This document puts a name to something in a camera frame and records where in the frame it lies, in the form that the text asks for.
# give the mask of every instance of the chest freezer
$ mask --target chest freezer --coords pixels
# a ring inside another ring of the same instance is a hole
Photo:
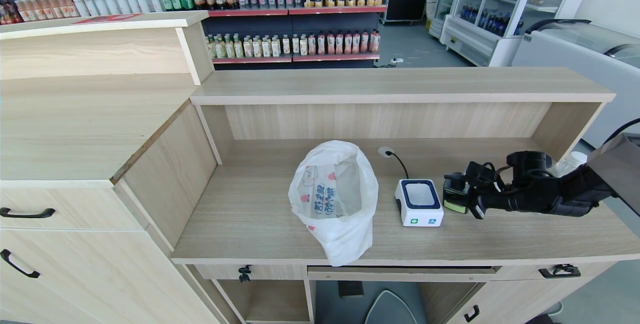
[[[640,39],[585,19],[549,19],[533,24],[519,45],[513,67],[567,67],[617,95],[583,135],[594,147],[618,127],[640,117]]]

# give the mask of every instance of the white plastic bag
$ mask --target white plastic bag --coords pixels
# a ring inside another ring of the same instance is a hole
[[[378,181],[355,144],[331,140],[312,149],[295,171],[288,199],[332,266],[371,247]]]

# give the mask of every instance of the robotic arm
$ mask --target robotic arm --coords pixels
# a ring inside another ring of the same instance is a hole
[[[542,152],[512,153],[497,170],[491,163],[470,162],[464,174],[445,176],[443,199],[467,208],[476,219],[489,208],[582,217],[610,196],[640,215],[640,135],[618,134],[624,128],[561,178],[547,171],[551,158]],[[506,169],[513,170],[507,185],[500,176]]]

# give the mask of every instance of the drawer handle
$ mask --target drawer handle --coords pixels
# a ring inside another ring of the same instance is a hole
[[[466,320],[467,323],[471,323],[471,321],[473,319],[476,319],[478,315],[480,315],[480,308],[478,308],[478,306],[473,306],[473,314],[470,316],[468,314],[465,314],[464,320]]]
[[[9,214],[11,210],[9,208],[2,207],[0,208],[0,215],[5,218],[34,218],[34,219],[42,219],[48,218],[56,212],[53,208],[46,208],[40,214]]]
[[[11,252],[9,251],[9,249],[3,249],[2,252],[0,252],[0,256],[2,256],[2,260],[6,261],[7,263],[9,263],[10,266],[12,266],[14,269],[16,269],[18,272],[25,274],[25,276],[29,277],[29,278],[34,278],[36,279],[37,277],[40,276],[40,274],[38,272],[36,272],[35,270],[32,273],[27,273],[25,271],[23,271],[22,269],[20,269],[18,267],[18,265],[15,265],[13,263],[11,263],[11,261],[9,260],[9,256],[11,255]]]
[[[578,267],[574,267],[570,264],[564,265],[556,265],[549,272],[548,269],[538,269],[538,272],[542,274],[542,276],[546,279],[557,279],[557,278],[572,278],[572,277],[580,277],[582,274]]]

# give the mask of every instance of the freezer lid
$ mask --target freezer lid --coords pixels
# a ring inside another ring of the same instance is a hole
[[[640,39],[592,24],[587,19],[547,19],[526,30],[546,35],[591,49],[638,67],[640,65]]]

